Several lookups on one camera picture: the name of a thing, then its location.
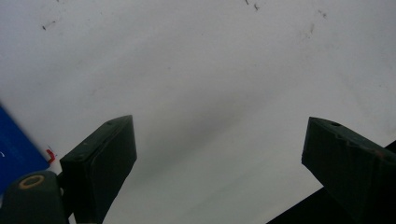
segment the blue panel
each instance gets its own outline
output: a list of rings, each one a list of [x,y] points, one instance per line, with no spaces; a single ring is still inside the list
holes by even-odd
[[[20,176],[48,167],[37,148],[0,106],[0,194]]]

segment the white sheet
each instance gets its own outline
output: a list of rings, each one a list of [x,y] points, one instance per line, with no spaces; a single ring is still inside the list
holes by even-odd
[[[394,11],[391,0],[5,0],[0,100],[58,159],[134,115],[138,161],[106,223],[265,223],[320,188],[301,165],[308,117],[395,139]]]

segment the dirt speck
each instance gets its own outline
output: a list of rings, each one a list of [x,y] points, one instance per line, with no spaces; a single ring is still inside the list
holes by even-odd
[[[50,22],[48,22],[47,24],[41,26],[41,28],[43,28],[43,30],[46,31],[48,28],[51,27],[51,25],[55,24],[55,22],[56,22],[56,21],[50,21]]]
[[[318,13],[323,17],[323,19],[327,19],[327,13],[322,11],[322,10],[318,10]]]

